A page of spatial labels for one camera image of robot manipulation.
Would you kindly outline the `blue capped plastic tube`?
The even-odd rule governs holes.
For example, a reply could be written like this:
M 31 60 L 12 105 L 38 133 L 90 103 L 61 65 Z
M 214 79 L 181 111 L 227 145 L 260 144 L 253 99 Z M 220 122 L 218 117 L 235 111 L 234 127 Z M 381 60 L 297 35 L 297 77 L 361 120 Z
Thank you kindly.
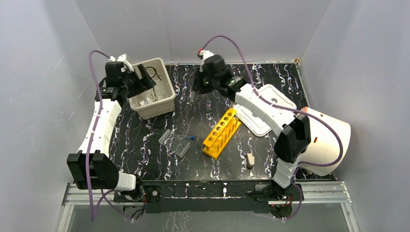
M 193 101 L 195 100 L 195 97 L 196 97 L 196 92 L 195 92 L 195 91 L 192 91 L 192 92 L 190 93 L 190 102 L 193 102 Z

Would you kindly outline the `white bin lid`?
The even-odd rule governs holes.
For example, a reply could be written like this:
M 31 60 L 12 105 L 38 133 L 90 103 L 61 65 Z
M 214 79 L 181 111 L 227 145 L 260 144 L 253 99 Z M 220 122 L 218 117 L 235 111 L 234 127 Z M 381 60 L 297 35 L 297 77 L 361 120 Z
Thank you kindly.
M 279 135 L 284 124 L 294 119 L 296 105 L 273 85 L 264 85 L 255 94 L 251 84 L 240 88 L 235 95 L 235 103 L 250 110 L 251 116 L 261 119 L 275 135 Z

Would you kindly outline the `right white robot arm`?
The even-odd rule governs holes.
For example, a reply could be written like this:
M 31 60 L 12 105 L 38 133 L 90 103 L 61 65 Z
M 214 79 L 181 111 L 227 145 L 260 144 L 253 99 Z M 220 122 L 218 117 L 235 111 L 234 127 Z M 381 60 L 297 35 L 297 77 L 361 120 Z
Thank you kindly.
M 285 200 L 292 192 L 290 185 L 294 181 L 300 155 L 311 142 L 308 116 L 266 99 L 248 78 L 234 75 L 220 55 L 201 50 L 198 56 L 202 62 L 195 74 L 193 92 L 207 94 L 218 91 L 254 113 L 278 136 L 274 146 L 278 157 L 273 176 L 276 184 L 272 193 L 276 199 Z

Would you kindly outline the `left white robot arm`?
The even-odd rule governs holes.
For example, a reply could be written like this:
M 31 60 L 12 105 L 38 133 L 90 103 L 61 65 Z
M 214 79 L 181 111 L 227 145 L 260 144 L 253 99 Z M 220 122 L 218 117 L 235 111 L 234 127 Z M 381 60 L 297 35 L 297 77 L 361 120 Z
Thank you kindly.
M 126 191 L 132 201 L 143 198 L 145 189 L 134 174 L 118 169 L 110 160 L 111 136 L 127 99 L 153 89 L 155 82 L 142 64 L 135 68 L 124 61 L 109 61 L 106 77 L 97 83 L 94 113 L 78 151 L 69 154 L 67 164 L 79 189 Z

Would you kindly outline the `beige plastic bin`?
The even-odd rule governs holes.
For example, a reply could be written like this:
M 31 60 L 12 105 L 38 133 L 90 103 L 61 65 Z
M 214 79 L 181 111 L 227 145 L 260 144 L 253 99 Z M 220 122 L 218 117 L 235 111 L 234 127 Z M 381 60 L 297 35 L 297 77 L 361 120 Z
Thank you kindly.
M 139 64 L 144 65 L 156 85 L 153 89 L 129 98 L 131 109 L 136 111 L 142 119 L 172 112 L 175 108 L 176 93 L 162 58 L 153 58 L 133 64 L 137 74 L 140 74 L 137 68 Z

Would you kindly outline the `yellow test tube rack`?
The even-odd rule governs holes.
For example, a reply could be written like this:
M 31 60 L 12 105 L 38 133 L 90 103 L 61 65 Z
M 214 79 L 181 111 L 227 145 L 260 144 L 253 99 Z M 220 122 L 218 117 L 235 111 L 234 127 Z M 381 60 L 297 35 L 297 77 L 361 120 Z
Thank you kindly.
M 219 158 L 222 151 L 242 125 L 240 120 L 235 118 L 235 115 L 236 110 L 229 108 L 203 141 L 203 152 L 214 160 Z

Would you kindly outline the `clear well plate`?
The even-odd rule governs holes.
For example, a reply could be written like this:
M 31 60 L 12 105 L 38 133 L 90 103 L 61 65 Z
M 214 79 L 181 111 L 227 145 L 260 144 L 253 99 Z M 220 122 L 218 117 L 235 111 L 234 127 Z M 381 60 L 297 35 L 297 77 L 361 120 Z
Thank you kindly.
M 159 143 L 173 155 L 179 158 L 184 157 L 187 150 L 190 148 L 191 140 L 184 139 L 183 136 L 167 130 L 160 138 Z

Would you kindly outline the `small beige stopper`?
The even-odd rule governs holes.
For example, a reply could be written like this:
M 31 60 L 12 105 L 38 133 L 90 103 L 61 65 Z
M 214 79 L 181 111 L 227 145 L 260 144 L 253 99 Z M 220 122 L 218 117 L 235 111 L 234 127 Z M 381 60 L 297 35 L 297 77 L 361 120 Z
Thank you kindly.
M 247 153 L 246 159 L 247 159 L 247 162 L 246 162 L 247 169 L 252 169 L 255 165 L 255 157 L 253 156 L 252 153 Z

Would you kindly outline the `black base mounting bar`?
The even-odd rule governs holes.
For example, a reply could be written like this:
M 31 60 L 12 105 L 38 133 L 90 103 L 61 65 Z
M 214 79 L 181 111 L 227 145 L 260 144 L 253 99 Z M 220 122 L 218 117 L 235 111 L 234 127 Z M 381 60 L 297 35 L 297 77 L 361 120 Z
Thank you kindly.
M 284 192 L 271 180 L 143 181 L 149 213 L 251 211 L 269 213 Z

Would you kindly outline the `white centrifuge with orange lid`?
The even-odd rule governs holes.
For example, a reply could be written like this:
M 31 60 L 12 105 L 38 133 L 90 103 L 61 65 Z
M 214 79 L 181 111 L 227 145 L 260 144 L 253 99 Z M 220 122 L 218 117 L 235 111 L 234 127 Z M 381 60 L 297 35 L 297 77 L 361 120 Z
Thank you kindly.
M 319 117 L 326 122 L 341 139 L 343 145 L 343 155 L 349 147 L 351 138 L 351 126 L 349 123 L 311 109 L 304 107 L 301 109 L 304 112 L 310 113 Z M 318 164 L 326 164 L 335 161 L 339 156 L 339 144 L 333 133 L 322 123 L 315 119 L 309 118 L 311 143 L 307 147 L 306 152 L 302 154 L 301 161 L 307 161 Z

